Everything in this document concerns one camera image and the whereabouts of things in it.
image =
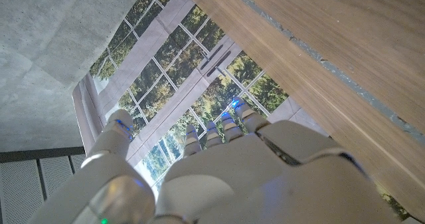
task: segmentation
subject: robot finger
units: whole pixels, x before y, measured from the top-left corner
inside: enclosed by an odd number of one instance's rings
[[[230,142],[244,135],[239,126],[234,123],[233,118],[228,112],[222,114],[221,122],[223,124],[224,137],[226,138],[227,142]]]
[[[253,111],[249,105],[239,97],[233,98],[232,106],[250,133],[254,133],[260,128],[270,124],[269,121],[259,115],[259,113]]]
[[[185,151],[183,157],[193,155],[201,150],[197,130],[191,124],[186,127]]]
[[[205,144],[205,146],[207,148],[211,148],[219,144],[222,144],[221,137],[218,134],[218,130],[215,126],[215,123],[210,121],[207,124],[207,143]]]

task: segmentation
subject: robotic hand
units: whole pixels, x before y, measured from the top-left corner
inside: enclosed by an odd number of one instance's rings
[[[125,160],[131,117],[118,110],[82,169],[30,223],[398,223],[349,153],[288,121],[269,123],[232,102],[249,134],[222,115],[206,150],[187,127],[183,159],[152,190]]]

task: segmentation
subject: concrete ceiling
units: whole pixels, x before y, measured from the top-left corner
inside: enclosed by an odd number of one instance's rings
[[[72,90],[136,0],[0,0],[0,152],[82,146]]]

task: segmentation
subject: gray wall panel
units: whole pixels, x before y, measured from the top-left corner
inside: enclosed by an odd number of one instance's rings
[[[44,202],[36,160],[0,164],[0,199],[4,224],[29,220]]]
[[[80,167],[82,162],[84,161],[84,158],[86,158],[85,154],[71,156],[71,161],[72,161],[72,165],[74,166],[75,172],[80,170]]]
[[[40,165],[48,198],[72,176],[71,164],[64,156],[40,159]]]

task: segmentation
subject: window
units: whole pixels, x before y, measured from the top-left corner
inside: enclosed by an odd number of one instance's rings
[[[130,50],[151,22],[170,0],[137,0],[118,27],[108,48],[90,69],[94,80],[107,82],[128,56]],[[118,100],[115,109],[127,110],[134,120],[134,134],[138,135],[170,98],[181,91],[182,84],[193,74],[206,56],[225,36],[220,29],[197,5],[194,5],[178,26],[170,31],[157,52]],[[226,68],[211,82],[208,88],[193,100],[185,113],[157,141],[149,153],[139,162],[149,170],[151,187],[159,189],[169,167],[181,159],[185,145],[186,126],[197,129],[201,146],[205,148],[205,125],[216,122],[222,134],[220,116],[229,111],[235,122],[241,121],[230,109],[235,96],[242,97],[250,107],[267,118],[288,95],[245,53],[241,52],[229,62]]]

